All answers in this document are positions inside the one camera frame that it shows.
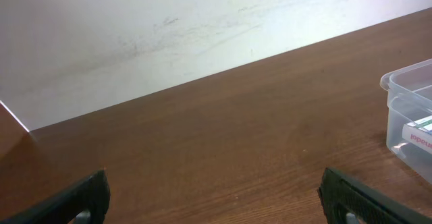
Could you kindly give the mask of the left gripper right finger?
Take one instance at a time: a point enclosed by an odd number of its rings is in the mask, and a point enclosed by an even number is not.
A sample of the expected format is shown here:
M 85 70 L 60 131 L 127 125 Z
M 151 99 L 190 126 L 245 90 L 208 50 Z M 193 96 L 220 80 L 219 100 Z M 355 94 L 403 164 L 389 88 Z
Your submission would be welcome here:
M 328 223 L 431 224 L 430 217 L 331 167 L 324 170 L 318 194 Z

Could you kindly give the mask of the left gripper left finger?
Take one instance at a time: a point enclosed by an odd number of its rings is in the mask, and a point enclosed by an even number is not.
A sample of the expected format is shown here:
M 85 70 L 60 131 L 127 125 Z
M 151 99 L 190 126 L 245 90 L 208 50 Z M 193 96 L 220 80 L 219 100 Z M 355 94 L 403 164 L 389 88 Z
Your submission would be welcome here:
M 1 220 L 9 224 L 103 223 L 109 209 L 110 189 L 99 170 L 50 198 Z

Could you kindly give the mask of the white Panadol box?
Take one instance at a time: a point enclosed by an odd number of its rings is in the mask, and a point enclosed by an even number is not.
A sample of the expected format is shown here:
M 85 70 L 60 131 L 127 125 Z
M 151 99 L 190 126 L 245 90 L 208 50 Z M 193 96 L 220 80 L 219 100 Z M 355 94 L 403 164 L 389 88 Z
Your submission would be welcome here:
M 431 154 L 431 116 L 404 124 L 402 137 Z

